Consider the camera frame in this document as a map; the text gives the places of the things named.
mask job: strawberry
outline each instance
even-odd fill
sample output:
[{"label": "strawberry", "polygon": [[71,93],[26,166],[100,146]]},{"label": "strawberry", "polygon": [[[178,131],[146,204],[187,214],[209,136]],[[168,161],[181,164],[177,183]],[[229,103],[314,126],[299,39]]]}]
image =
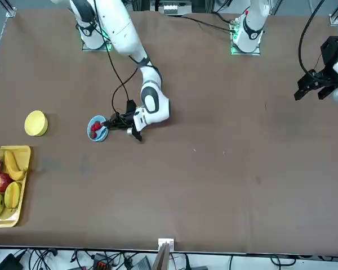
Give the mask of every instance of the strawberry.
[{"label": "strawberry", "polygon": [[90,132],[90,138],[95,139],[96,138],[96,132]]},{"label": "strawberry", "polygon": [[94,127],[95,127],[95,131],[98,131],[99,129],[101,129],[101,123],[99,121],[96,121],[94,123]]}]

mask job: small bowl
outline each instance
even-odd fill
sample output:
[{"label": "small bowl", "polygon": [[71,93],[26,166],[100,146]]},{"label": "small bowl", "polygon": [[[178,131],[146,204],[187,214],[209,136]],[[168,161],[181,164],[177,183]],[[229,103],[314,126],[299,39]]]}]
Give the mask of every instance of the small bowl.
[{"label": "small bowl", "polygon": [[25,119],[25,132],[30,136],[42,136],[47,130],[48,122],[42,111],[32,111]]},{"label": "small bowl", "polygon": [[87,134],[88,134],[89,139],[92,140],[93,142],[102,142],[103,140],[106,139],[106,137],[109,134],[109,129],[106,128],[106,127],[102,127],[101,129],[96,131],[96,138],[95,139],[90,138],[91,126],[94,125],[94,123],[96,121],[99,121],[99,122],[102,123],[102,122],[106,121],[106,118],[101,116],[101,115],[94,116],[89,122],[89,125],[88,125],[88,128],[87,128]]}]

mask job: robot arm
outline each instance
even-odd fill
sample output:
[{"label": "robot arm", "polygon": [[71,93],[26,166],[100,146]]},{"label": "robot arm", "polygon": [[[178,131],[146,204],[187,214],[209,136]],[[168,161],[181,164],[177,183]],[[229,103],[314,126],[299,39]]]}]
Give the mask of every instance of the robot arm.
[{"label": "robot arm", "polygon": [[164,121],[170,116],[170,101],[161,91],[162,77],[151,61],[130,16],[121,0],[95,0],[98,18],[118,53],[130,56],[143,74],[140,97],[142,106],[134,112],[138,132],[147,125]]},{"label": "robot arm", "polygon": [[338,101],[338,37],[328,37],[321,46],[324,69],[316,72],[309,70],[298,80],[298,91],[295,100],[302,99],[309,91],[321,89],[318,92],[320,100],[332,95]]},{"label": "robot arm", "polygon": [[103,45],[103,29],[115,50],[130,56],[142,72],[140,97],[143,105],[136,107],[134,101],[129,101],[124,115],[115,114],[105,122],[108,128],[127,128],[129,134],[141,141],[143,128],[169,118],[170,101],[161,90],[161,74],[144,50],[129,13],[121,0],[70,0],[70,7],[88,48],[97,49]]},{"label": "robot arm", "polygon": [[250,7],[239,17],[239,31],[233,42],[242,52],[257,48],[269,12],[268,0],[251,0]]}]

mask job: cable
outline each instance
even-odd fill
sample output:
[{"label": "cable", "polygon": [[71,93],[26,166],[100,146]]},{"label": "cable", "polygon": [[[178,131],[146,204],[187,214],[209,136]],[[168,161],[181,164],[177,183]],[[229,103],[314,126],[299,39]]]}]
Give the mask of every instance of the cable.
[{"label": "cable", "polygon": [[248,9],[250,8],[250,6],[248,6],[242,13],[242,15],[244,14],[244,12],[246,12]]},{"label": "cable", "polygon": [[101,32],[99,32],[99,31],[97,30],[97,28],[94,26],[94,24],[92,24],[91,22],[89,22],[89,23],[90,23],[90,25],[94,28],[94,30],[95,30],[96,32],[98,32],[98,34],[99,34],[102,38],[106,38],[107,41],[110,41],[110,38],[104,36]]},{"label": "cable", "polygon": [[216,25],[209,24],[209,23],[204,22],[204,21],[199,21],[199,20],[194,19],[194,18],[189,18],[189,17],[184,17],[184,16],[182,16],[181,18],[185,18],[185,19],[188,19],[188,20],[196,21],[197,23],[204,24],[204,25],[216,28],[216,29],[220,29],[220,30],[225,31],[225,32],[235,33],[234,30],[229,30],[229,29],[226,29],[226,28],[222,28],[222,27],[219,27],[219,26],[216,26]]},{"label": "cable", "polygon": [[79,268],[80,268],[80,269],[83,269],[83,267],[82,267],[82,266],[80,265],[80,263],[79,263],[78,257],[76,257],[76,261],[77,261],[77,264],[78,264]]},{"label": "cable", "polygon": [[119,263],[120,263],[120,261],[121,261],[121,259],[122,259],[122,253],[120,253],[119,254],[119,261],[117,262],[117,263],[112,263],[112,267],[116,267],[116,266],[118,266],[119,265]]},{"label": "cable", "polygon": [[234,257],[234,256],[231,256],[231,257],[230,257],[230,261],[229,261],[229,263],[228,263],[228,264],[229,264],[228,270],[232,270],[232,261],[233,261],[233,257]]},{"label": "cable", "polygon": [[293,262],[291,263],[282,263],[281,260],[279,259],[279,256],[276,255],[276,254],[273,254],[270,256],[270,261],[275,265],[275,266],[278,266],[279,267],[279,270],[282,268],[282,266],[284,267],[289,267],[289,266],[293,266],[294,264],[296,264],[297,262],[297,259],[296,258],[290,258],[290,259],[293,259]]},{"label": "cable", "polygon": [[45,252],[42,254],[41,251],[39,250],[39,253],[40,253],[41,256],[42,256],[42,261],[41,261],[40,267],[41,267],[42,263],[44,262],[45,269],[46,269],[46,270],[51,270],[51,268],[49,267],[49,265],[45,262],[45,257],[49,254],[49,251],[45,251]]},{"label": "cable", "polygon": [[[124,85],[124,84],[126,84],[127,82],[129,82],[129,81],[131,80],[131,78],[133,78],[133,76],[135,75],[136,72],[137,72],[137,68],[136,68],[136,69],[134,70],[134,72],[130,75],[130,77],[127,78],[127,79],[125,80],[125,82],[122,83],[122,85]],[[117,89],[114,90],[114,93],[113,93],[113,95],[112,95],[112,107],[113,107],[113,110],[116,112],[116,114],[118,114],[118,111],[117,111],[117,110],[115,109],[115,107],[114,107],[114,97],[115,97],[115,94],[118,92],[118,90],[120,89],[120,87],[121,87],[122,85],[119,85],[119,86],[117,87]]]},{"label": "cable", "polygon": [[123,266],[125,264],[126,261],[130,260],[131,258],[133,258],[135,255],[138,255],[139,253],[134,253],[133,255],[129,256],[128,258],[124,258],[124,262],[118,266],[118,268],[116,268],[115,270],[120,269],[121,266]]},{"label": "cable", "polygon": [[216,12],[219,12],[225,5],[228,4],[228,7],[230,6],[230,4],[232,3],[233,0],[226,0],[224,2],[224,4],[221,5],[221,7],[216,11]]},{"label": "cable", "polygon": [[319,55],[319,57],[318,57],[318,60],[317,60],[317,63],[315,63],[315,66],[314,66],[314,70],[315,70],[315,68],[317,67],[317,65],[318,65],[318,63],[319,63],[319,59],[321,59],[321,56],[322,56],[322,53]]},{"label": "cable", "polygon": [[[99,13],[98,13],[98,11],[97,11],[96,0],[94,0],[94,7],[95,7],[96,16],[98,17],[98,18],[97,18],[97,24],[99,25],[100,32],[103,32],[103,29],[102,29],[101,23],[100,23],[100,19],[99,19]],[[120,78],[119,74],[117,73],[117,70],[116,70],[115,67],[114,67],[113,60],[112,60],[112,57],[110,56],[110,53],[109,53],[109,50],[108,50],[107,46],[105,46],[105,49],[106,49],[106,53],[108,54],[110,63],[111,63],[111,65],[112,65],[112,68],[113,68],[113,70],[114,70],[116,76],[118,77],[119,81],[121,82],[121,85],[123,86],[123,88],[124,88],[124,90],[125,90],[125,94],[126,94],[127,100],[129,100],[128,91],[127,91],[127,89],[126,89],[126,87],[125,87],[125,85],[124,85],[122,79]]]},{"label": "cable", "polygon": [[14,257],[16,256],[17,253],[19,253],[19,252],[21,252],[23,250],[28,250],[28,249],[20,249],[20,250],[18,250],[17,252],[14,253]]},{"label": "cable", "polygon": [[213,12],[213,14],[215,14],[216,16],[219,17],[220,20],[222,20],[223,22],[227,23],[227,24],[230,24],[231,23],[231,20],[226,20],[224,19],[218,12]]},{"label": "cable", "polygon": [[177,270],[177,269],[176,269],[176,264],[175,264],[175,259],[174,259],[174,257],[173,257],[173,254],[171,253],[170,256],[171,256],[171,258],[173,259],[174,268],[175,268],[175,270]]},{"label": "cable", "polygon": [[310,23],[312,22],[314,16],[317,14],[318,10],[320,9],[320,7],[323,5],[325,0],[321,0],[317,7],[315,8],[315,10],[313,11],[312,15],[310,16],[309,20],[307,21],[304,29],[303,29],[303,32],[300,36],[300,39],[299,39],[299,46],[298,46],[298,60],[299,60],[299,65],[300,67],[303,69],[304,73],[311,76],[311,78],[316,81],[316,82],[321,82],[321,83],[325,83],[325,84],[328,84],[328,83],[338,83],[338,82],[333,82],[332,80],[327,80],[327,79],[319,79],[317,77],[315,77],[313,74],[311,74],[310,72],[307,71],[307,69],[304,67],[303,65],[303,61],[302,61],[302,43],[303,43],[303,38],[304,38],[304,35],[310,25]]}]

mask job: brown table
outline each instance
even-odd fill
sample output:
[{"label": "brown table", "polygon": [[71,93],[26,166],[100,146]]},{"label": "brown table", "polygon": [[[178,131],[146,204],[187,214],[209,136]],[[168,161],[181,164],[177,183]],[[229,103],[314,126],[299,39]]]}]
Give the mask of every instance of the brown table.
[{"label": "brown table", "polygon": [[[223,26],[214,15],[196,15]],[[172,116],[103,143],[87,138],[110,116],[118,85],[105,53],[82,52],[65,10],[20,10],[0,45],[0,145],[30,145],[23,216],[0,244],[338,255],[338,103],[310,93],[297,45],[307,17],[268,18],[261,56],[231,56],[227,33],[153,12],[132,14],[163,79]],[[303,46],[315,65],[336,29],[314,19]],[[113,53],[122,78],[134,70]],[[139,102],[141,74],[127,84]],[[124,109],[123,91],[115,105]],[[43,137],[24,120],[49,118]]]}]

